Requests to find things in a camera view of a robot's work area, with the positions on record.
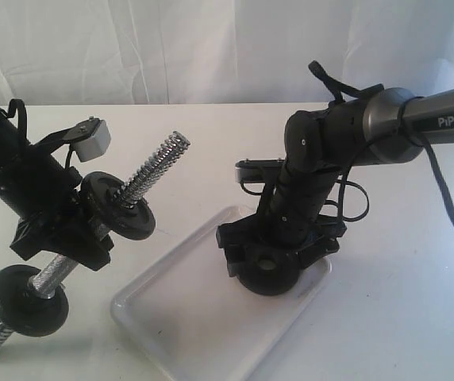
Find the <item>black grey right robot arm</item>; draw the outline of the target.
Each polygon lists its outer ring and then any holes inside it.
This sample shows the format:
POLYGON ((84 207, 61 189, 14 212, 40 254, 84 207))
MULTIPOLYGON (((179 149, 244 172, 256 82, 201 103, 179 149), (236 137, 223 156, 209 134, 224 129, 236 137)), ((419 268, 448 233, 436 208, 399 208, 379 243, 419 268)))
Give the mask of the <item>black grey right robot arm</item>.
POLYGON ((219 226, 217 242, 230 276, 271 261, 280 274, 297 273, 337 252, 346 217, 321 214, 334 186, 344 189, 355 166, 404 164, 425 144, 454 143, 454 90, 418 97, 409 90, 374 86, 333 88, 325 110, 299 110, 284 130, 281 160, 242 160, 241 185, 260 183, 256 212, 219 226))

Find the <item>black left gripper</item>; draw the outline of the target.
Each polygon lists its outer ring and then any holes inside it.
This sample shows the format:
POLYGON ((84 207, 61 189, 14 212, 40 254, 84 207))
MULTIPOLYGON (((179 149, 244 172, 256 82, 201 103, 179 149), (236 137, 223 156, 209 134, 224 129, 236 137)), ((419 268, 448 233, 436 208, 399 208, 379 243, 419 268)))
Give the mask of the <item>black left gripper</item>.
POLYGON ((8 166, 8 204, 19 216, 10 248, 21 258, 53 252, 98 271, 114 243, 90 229, 75 189, 81 175, 51 153, 27 145, 8 166))

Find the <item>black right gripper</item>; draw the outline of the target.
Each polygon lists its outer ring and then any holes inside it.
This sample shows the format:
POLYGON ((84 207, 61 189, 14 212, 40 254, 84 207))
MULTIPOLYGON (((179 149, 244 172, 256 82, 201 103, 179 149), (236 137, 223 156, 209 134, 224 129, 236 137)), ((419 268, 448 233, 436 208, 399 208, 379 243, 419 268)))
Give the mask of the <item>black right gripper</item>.
POLYGON ((294 215, 255 213, 217 227, 218 247, 225 252, 229 277, 244 277, 250 253, 293 253, 300 267, 338 252, 338 239, 347 231, 336 217, 319 214, 315 219, 294 215))

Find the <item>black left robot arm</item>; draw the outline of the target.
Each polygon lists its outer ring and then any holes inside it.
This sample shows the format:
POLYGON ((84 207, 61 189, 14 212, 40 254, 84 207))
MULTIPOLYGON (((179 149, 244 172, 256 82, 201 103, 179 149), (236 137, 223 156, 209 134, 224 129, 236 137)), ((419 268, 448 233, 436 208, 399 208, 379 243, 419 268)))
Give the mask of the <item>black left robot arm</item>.
POLYGON ((19 217, 10 248, 23 260, 54 252, 93 271, 110 262, 110 238, 99 239, 90 227, 90 212, 77 190, 83 178, 63 167, 52 153, 63 145, 59 133, 30 144, 23 102, 0 109, 0 199, 19 217))

